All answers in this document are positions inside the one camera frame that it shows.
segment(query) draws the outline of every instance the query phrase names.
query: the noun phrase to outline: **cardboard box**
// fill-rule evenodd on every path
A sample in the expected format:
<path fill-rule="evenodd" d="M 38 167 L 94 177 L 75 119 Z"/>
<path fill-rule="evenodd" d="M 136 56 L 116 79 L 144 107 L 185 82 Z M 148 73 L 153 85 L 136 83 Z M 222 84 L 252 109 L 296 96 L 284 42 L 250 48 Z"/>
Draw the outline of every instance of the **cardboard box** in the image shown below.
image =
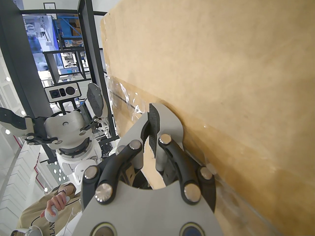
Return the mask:
<path fill-rule="evenodd" d="M 73 36 L 81 36 L 81 29 L 75 28 L 76 31 L 72 30 Z"/>
<path fill-rule="evenodd" d="M 79 19 L 75 19 L 74 22 L 75 22 L 77 28 L 81 28 Z"/>
<path fill-rule="evenodd" d="M 262 217 L 315 235 L 314 1 L 121 0 L 101 22 L 119 135 L 164 103 Z"/>

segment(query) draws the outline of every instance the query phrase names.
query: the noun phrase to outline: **camera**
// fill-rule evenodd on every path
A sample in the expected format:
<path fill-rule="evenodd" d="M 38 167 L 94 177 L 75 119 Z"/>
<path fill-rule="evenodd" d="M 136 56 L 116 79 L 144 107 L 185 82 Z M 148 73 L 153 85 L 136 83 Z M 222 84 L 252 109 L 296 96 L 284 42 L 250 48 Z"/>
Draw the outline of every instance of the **camera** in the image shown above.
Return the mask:
<path fill-rule="evenodd" d="M 49 92 L 50 92 L 50 95 L 51 95 L 51 98 L 52 98 L 52 99 L 60 97 L 60 93 L 59 93 L 59 90 L 58 90 L 58 89 L 56 89 L 56 90 L 51 90 L 51 91 L 49 91 Z"/>
<path fill-rule="evenodd" d="M 69 101 L 70 99 L 81 97 L 81 91 L 78 83 L 60 83 L 56 86 L 45 87 L 44 89 L 50 103 L 58 102 L 61 100 Z"/>

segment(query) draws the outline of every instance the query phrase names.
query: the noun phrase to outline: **black rubber pad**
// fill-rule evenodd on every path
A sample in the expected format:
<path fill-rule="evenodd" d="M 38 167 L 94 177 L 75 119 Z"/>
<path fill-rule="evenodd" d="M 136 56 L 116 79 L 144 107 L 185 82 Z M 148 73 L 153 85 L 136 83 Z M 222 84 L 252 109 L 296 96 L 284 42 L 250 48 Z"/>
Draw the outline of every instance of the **black rubber pad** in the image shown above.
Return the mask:
<path fill-rule="evenodd" d="M 0 121 L 9 123 L 17 129 L 26 130 L 25 119 L 16 115 L 9 109 L 0 107 Z"/>
<path fill-rule="evenodd" d="M 96 117 L 101 117 L 104 108 L 104 102 L 101 89 L 93 83 L 89 83 L 87 97 Z"/>
<path fill-rule="evenodd" d="M 155 109 L 155 107 L 152 104 L 149 105 L 148 114 L 149 114 L 148 119 L 150 122 L 149 145 L 155 156 L 155 152 L 157 149 L 157 135 L 158 132 L 160 131 L 160 115 L 157 109 Z"/>

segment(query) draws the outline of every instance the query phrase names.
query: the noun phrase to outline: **person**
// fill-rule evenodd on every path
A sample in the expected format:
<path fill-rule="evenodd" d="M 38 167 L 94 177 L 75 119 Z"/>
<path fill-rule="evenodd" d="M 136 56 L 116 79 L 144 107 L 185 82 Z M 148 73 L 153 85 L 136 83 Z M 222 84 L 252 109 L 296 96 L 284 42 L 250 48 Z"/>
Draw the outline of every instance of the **person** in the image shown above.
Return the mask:
<path fill-rule="evenodd" d="M 72 183 L 62 184 L 54 188 L 22 212 L 16 228 L 37 226 L 41 229 L 43 236 L 56 236 L 66 223 L 81 211 L 80 193 L 75 194 L 75 192 L 76 188 Z M 70 197 L 68 203 L 66 203 L 66 196 Z M 45 218 L 45 210 L 55 216 L 51 209 L 52 205 L 55 205 L 58 210 L 58 218 L 55 222 L 49 222 Z M 24 235 L 24 233 L 17 230 L 14 230 L 11 234 L 11 236 Z"/>

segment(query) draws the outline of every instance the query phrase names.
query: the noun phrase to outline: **beige shirt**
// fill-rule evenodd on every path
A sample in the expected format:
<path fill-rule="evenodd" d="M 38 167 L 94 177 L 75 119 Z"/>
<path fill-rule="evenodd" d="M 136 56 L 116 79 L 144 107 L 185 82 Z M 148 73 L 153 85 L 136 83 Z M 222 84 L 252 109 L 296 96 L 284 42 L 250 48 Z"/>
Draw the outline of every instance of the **beige shirt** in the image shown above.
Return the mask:
<path fill-rule="evenodd" d="M 56 222 L 49 222 L 45 217 L 40 218 L 43 210 L 46 209 L 47 201 L 53 196 L 57 195 L 58 190 L 61 191 L 63 187 L 67 185 L 73 185 L 72 183 L 62 184 L 59 188 L 51 191 L 47 195 L 43 196 L 40 200 L 33 203 L 30 207 L 25 209 L 18 221 L 17 229 L 29 228 L 31 225 L 36 225 L 40 227 L 44 236 L 55 236 L 67 223 L 73 208 L 73 214 L 76 215 L 81 211 L 81 204 L 79 202 L 80 193 L 75 194 L 75 186 L 72 194 L 70 195 L 70 201 L 67 203 L 64 210 L 58 212 L 58 219 Z M 24 236 L 24 233 L 16 232 L 14 236 Z"/>

